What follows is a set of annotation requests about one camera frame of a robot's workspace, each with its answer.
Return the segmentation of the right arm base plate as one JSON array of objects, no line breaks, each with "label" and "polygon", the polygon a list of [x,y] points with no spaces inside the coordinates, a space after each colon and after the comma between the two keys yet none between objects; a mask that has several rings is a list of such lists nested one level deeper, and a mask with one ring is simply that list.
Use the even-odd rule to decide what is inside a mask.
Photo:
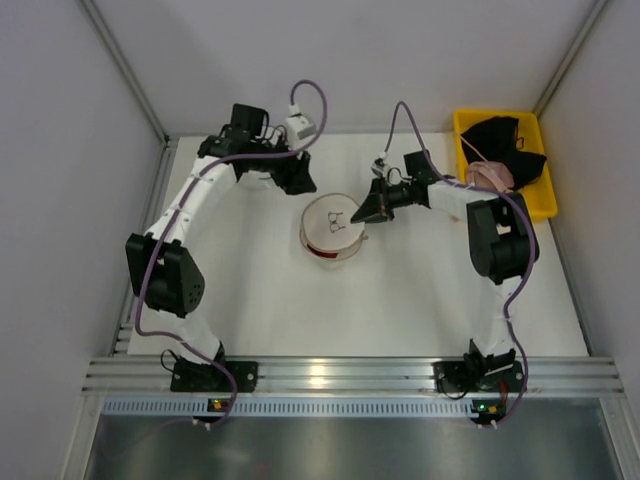
[{"label": "right arm base plate", "polygon": [[470,393],[515,393],[525,382],[514,348],[500,355],[484,355],[474,340],[469,341],[461,359],[438,361],[433,371],[437,392],[451,400],[461,400]]}]

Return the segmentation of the red lace bra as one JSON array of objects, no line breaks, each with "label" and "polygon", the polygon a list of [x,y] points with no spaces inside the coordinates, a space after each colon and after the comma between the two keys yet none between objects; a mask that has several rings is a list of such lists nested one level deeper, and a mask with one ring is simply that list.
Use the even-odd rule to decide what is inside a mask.
[{"label": "red lace bra", "polygon": [[311,244],[307,244],[306,248],[311,254],[313,254],[317,258],[324,259],[327,261],[337,261],[339,259],[338,252],[325,252],[322,250],[318,250],[314,248]]}]

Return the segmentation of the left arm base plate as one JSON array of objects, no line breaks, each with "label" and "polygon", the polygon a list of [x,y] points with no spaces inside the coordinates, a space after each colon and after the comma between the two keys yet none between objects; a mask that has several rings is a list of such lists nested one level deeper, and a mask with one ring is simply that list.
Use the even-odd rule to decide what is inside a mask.
[{"label": "left arm base plate", "polygon": [[[258,381],[258,363],[255,361],[216,358],[236,382],[239,393],[251,393]],[[161,367],[171,374],[170,390],[180,393],[232,392],[232,383],[220,369],[211,364],[196,364],[166,349],[160,354]]]}]

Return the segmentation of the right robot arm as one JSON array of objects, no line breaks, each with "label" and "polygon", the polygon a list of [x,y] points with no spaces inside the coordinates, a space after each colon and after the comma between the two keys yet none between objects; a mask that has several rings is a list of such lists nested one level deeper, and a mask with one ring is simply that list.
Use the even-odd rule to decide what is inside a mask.
[{"label": "right robot arm", "polygon": [[430,154],[404,156],[406,175],[391,181],[393,168],[382,153],[371,165],[374,179],[362,205],[351,217],[356,223],[384,223],[395,210],[420,205],[442,211],[467,225],[470,260],[482,278],[483,292],[472,316],[477,320],[471,344],[481,355],[502,355],[515,347],[505,310],[528,280],[539,258],[538,243],[523,196],[495,193],[442,180],[432,169]]}]

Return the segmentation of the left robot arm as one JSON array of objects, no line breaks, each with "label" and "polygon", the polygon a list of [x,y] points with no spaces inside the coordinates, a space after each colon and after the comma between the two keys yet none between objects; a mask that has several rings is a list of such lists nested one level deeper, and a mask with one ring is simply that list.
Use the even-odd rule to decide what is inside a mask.
[{"label": "left robot arm", "polygon": [[314,193],[309,148],[326,122],[314,122],[298,104],[289,106],[277,139],[263,132],[268,113],[236,104],[231,121],[199,146],[191,171],[169,207],[143,234],[125,245],[137,305],[136,333],[174,340],[183,358],[216,368],[224,362],[222,342],[197,315],[206,288],[190,246],[208,224],[219,202],[247,174],[264,174],[285,194]]}]

